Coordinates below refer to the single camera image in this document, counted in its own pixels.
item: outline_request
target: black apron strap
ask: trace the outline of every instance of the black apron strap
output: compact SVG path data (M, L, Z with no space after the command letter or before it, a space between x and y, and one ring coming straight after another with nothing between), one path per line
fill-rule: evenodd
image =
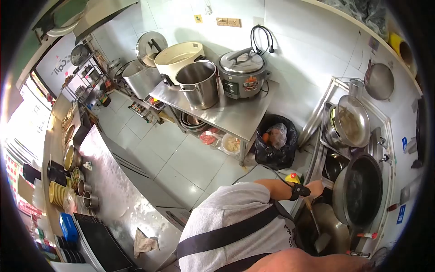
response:
M258 214L230 226L198 234L181 241L177 246L177 257L209 251L239 241L269 224L279 212L275 205Z
M215 272L241 272L241 271L245 271L246 269L250 268L253 264L255 264L259 259L272 254L273 252L270 253L263 253L263 254L258 254L258 255L254 255L248 258L244 258L242 260L238 260L235 262L232 262L230 264L227 264L225 266L222 266L221 268L219 268L218 270L215 270Z

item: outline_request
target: stacked yellow bowls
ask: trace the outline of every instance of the stacked yellow bowls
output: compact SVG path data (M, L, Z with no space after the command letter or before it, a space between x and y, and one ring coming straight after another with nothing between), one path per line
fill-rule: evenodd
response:
M50 203L62 207L62 204L64 203L65 190L65 186L54 181L50 182L50 187L48 188Z

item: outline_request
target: blue sticker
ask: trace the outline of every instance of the blue sticker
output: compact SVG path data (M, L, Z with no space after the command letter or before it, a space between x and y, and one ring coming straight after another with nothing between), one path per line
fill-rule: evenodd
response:
M405 207L406 207L406 204L404 204L403 206L400 207L399 217L397 217L396 225L402 223L403 215L405 214Z
M403 145L403 153L405 153L406 146L408 145L408 140L406 139L406 137L403 137L402 145Z

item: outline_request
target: man's hand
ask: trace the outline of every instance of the man's hand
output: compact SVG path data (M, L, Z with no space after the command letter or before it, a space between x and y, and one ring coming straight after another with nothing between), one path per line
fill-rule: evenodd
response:
M322 180L312 181L312 182L308 183L307 185L305 185L305 187L310 189L311 194L309 197L311 199L314 199L314 198L320 196L323 193L323 189L325 188L325 186L322 183Z

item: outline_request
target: rice cooker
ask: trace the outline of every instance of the rice cooker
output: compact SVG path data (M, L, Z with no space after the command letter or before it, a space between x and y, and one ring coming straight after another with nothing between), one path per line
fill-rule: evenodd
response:
M258 94L264 80L271 74L266 70L267 61L253 52L251 47L226 53L218 62L224 93L233 99Z

